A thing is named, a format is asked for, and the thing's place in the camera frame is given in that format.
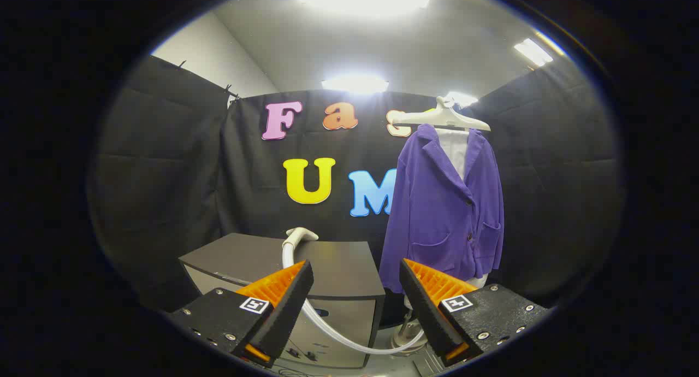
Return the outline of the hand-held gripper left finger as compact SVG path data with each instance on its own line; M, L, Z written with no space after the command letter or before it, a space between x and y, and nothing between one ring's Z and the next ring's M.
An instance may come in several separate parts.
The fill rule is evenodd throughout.
M312 265L303 260L234 291L212 289L164 316L191 339L270 368L285 351L313 283Z

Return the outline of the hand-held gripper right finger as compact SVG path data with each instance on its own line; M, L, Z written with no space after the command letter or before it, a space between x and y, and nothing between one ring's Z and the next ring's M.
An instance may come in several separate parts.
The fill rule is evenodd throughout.
M445 367L494 352L551 314L504 285L475 288L404 258L399 278L427 342Z

